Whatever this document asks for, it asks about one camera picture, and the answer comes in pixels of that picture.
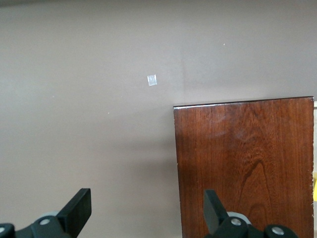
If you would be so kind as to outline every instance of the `wood grain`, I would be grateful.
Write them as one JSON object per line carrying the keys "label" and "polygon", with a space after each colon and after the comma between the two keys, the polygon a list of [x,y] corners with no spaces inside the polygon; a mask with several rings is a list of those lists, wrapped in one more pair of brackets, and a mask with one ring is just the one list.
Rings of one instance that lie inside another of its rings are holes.
{"label": "wood grain", "polygon": [[312,97],[174,107],[182,232],[208,233],[203,191],[263,230],[313,238]]}

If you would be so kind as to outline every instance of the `sticker on wall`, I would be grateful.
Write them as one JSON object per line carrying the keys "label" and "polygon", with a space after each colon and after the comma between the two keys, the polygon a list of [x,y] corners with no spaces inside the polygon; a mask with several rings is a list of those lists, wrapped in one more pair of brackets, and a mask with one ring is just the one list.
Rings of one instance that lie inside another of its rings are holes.
{"label": "sticker on wall", "polygon": [[148,75],[148,82],[149,82],[149,86],[154,86],[157,85],[157,76],[156,74],[154,75]]}

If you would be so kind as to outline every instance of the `screw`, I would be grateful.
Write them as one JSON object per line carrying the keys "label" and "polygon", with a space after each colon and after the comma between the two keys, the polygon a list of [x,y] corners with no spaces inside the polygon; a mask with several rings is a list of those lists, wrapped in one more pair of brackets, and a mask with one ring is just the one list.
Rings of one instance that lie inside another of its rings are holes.
{"label": "screw", "polygon": [[48,224],[48,223],[50,223],[50,220],[49,220],[49,219],[43,219],[43,220],[40,221],[40,225],[41,225],[41,226],[46,225],[46,224]]}
{"label": "screw", "polygon": [[241,225],[241,221],[237,218],[233,218],[231,219],[231,223],[235,226],[240,226]]}
{"label": "screw", "polygon": [[280,227],[272,227],[272,231],[277,235],[284,235],[284,231]]}

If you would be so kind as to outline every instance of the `wooden board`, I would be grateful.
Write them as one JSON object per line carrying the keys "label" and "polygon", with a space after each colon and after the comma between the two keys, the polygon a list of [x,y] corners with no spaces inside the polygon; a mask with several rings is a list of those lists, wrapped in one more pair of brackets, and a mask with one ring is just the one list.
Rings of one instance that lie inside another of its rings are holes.
{"label": "wooden board", "polygon": [[182,232],[203,238],[203,191],[263,230],[314,237],[312,97],[174,107]]}

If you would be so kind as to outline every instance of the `gray wall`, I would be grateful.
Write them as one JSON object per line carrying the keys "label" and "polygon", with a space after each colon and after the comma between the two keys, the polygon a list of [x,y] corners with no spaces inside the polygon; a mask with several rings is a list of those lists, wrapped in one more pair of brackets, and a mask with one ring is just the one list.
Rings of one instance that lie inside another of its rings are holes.
{"label": "gray wall", "polygon": [[179,238],[172,106],[314,96],[316,63],[314,0],[3,5],[0,222],[90,187],[81,238]]}

